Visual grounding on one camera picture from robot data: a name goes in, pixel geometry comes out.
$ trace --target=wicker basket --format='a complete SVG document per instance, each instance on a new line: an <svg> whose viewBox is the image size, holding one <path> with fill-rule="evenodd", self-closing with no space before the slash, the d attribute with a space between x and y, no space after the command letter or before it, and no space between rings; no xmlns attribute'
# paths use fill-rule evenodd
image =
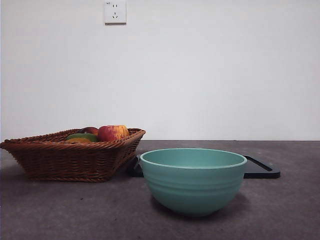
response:
<svg viewBox="0 0 320 240"><path fill-rule="evenodd" d="M97 183L109 180L121 165L136 155L136 148L146 133L139 128L129 128L129 136L120 140L64 141L78 130L5 140L0 148L12 154L32 181Z"/></svg>

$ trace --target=black cutting board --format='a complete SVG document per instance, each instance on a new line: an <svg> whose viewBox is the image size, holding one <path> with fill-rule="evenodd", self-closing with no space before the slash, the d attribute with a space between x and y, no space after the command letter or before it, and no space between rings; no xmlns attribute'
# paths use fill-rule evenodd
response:
<svg viewBox="0 0 320 240"><path fill-rule="evenodd" d="M247 159L244 169L244 179L276 179L280 177L280 171L273 165L266 164L251 156L244 156ZM131 177L143 177L144 174L139 165L140 156L136 156L129 164L127 173Z"/></svg>

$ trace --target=gray table surface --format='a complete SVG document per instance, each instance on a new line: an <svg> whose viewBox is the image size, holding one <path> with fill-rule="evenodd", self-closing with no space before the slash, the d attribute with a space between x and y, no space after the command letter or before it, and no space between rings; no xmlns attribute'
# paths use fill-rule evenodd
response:
<svg viewBox="0 0 320 240"><path fill-rule="evenodd" d="M142 140L137 153L177 147L248 155L281 170L245 179L235 199L207 217L173 213L126 165L110 181L33 182L1 152L2 240L319 240L320 141Z"/></svg>

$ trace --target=teal bowl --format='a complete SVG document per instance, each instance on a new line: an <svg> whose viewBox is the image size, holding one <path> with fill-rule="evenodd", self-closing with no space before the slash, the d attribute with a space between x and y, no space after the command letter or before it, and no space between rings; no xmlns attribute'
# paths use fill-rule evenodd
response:
<svg viewBox="0 0 320 240"><path fill-rule="evenodd" d="M247 159L204 148L167 148L140 156L153 197L183 215L206 216L225 207L237 194Z"/></svg>

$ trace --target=apple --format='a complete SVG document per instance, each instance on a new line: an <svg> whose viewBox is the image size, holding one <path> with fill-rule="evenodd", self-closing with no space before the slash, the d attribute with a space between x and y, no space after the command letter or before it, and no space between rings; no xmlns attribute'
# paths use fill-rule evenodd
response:
<svg viewBox="0 0 320 240"><path fill-rule="evenodd" d="M94 134L98 136L98 128L94 126L87 126L77 131L78 134Z"/></svg>
<svg viewBox="0 0 320 240"><path fill-rule="evenodd" d="M107 125L98 129L99 142L119 140L127 136L129 136L129 131L125 125Z"/></svg>

